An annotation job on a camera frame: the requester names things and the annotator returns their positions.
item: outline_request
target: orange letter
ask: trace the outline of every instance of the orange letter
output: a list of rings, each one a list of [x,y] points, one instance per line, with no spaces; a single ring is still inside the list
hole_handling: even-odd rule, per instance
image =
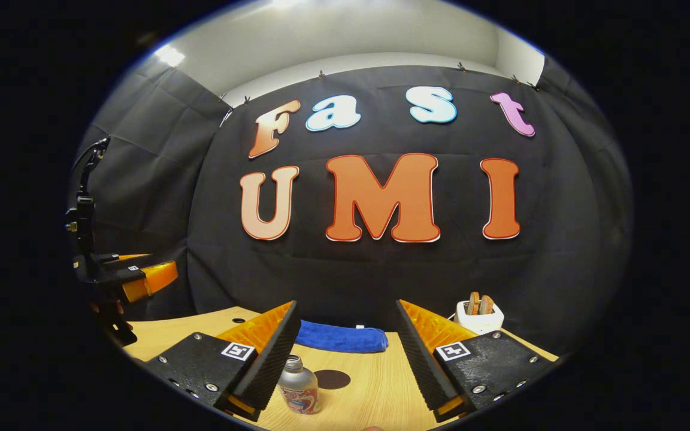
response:
[[[297,112],[298,109],[299,101],[294,100],[257,117],[257,121],[255,121],[257,123],[257,137],[255,138],[255,146],[249,150],[250,159],[276,148],[279,140],[273,137],[273,131],[277,130],[279,134],[284,133],[289,126],[289,114],[287,112]]]
[[[399,242],[433,242],[441,229],[433,224],[432,175],[438,160],[429,154],[401,156],[385,186],[374,176],[362,156],[339,156],[326,163],[334,174],[334,223],[326,229],[332,241],[356,241],[361,228],[356,226],[354,205],[361,213],[369,234],[380,239],[395,208],[398,223],[391,236]]]
[[[255,172],[241,177],[241,225],[249,236],[272,240],[287,232],[292,204],[292,180],[299,174],[296,166],[284,166],[273,171],[271,178],[276,181],[276,214],[266,223],[260,219],[260,185],[265,182],[265,174]]]
[[[489,239],[515,238],[520,224],[515,221],[515,175],[518,165],[505,159],[485,159],[481,170],[489,177],[489,221],[484,237]]]

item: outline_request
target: blue letter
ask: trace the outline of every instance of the blue letter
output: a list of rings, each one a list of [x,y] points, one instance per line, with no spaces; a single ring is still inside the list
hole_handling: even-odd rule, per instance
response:
[[[315,104],[313,110],[316,113],[305,122],[305,128],[312,132],[320,132],[331,126],[349,128],[361,119],[361,115],[356,114],[356,98],[353,96],[332,96]]]
[[[408,112],[420,123],[448,123],[457,117],[452,94],[444,88],[412,87],[406,90],[406,100],[417,105]]]

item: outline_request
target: can label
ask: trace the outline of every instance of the can label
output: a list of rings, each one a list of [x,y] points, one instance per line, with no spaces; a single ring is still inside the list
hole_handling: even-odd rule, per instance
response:
[[[279,387],[279,389],[282,390],[282,395],[289,408],[299,414],[315,414],[320,409],[317,387],[306,390],[290,390],[285,387]]]

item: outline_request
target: ceiling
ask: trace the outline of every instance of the ceiling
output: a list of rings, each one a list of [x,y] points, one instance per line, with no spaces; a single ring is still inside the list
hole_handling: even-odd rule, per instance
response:
[[[184,54],[178,70],[221,95],[291,66],[350,54],[433,54],[493,68],[501,32],[439,0],[259,0],[206,17],[168,43]]]

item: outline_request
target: can cap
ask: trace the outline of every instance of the can cap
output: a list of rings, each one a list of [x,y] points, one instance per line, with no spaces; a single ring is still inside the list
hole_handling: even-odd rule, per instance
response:
[[[286,368],[289,370],[299,370],[302,368],[302,359],[296,354],[291,354],[287,358]]]

